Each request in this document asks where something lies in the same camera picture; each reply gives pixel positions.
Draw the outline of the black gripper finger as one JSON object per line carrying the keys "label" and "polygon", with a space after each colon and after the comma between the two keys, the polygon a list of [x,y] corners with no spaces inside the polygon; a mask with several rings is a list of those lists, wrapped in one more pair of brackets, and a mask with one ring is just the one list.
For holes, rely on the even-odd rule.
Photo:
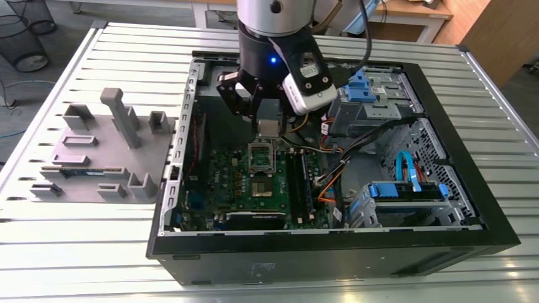
{"label": "black gripper finger", "polygon": [[[250,93],[250,100],[245,100],[237,91],[237,85]],[[259,80],[246,71],[222,73],[218,77],[218,92],[229,106],[231,113],[247,117],[251,121],[251,130],[258,132],[258,110],[259,110]]]}
{"label": "black gripper finger", "polygon": [[289,120],[291,118],[298,117],[298,114],[294,112],[294,109],[290,104],[290,100],[282,85],[277,86],[277,96],[281,102],[281,112],[282,112],[282,123],[281,123],[281,135],[285,135],[287,132]]}

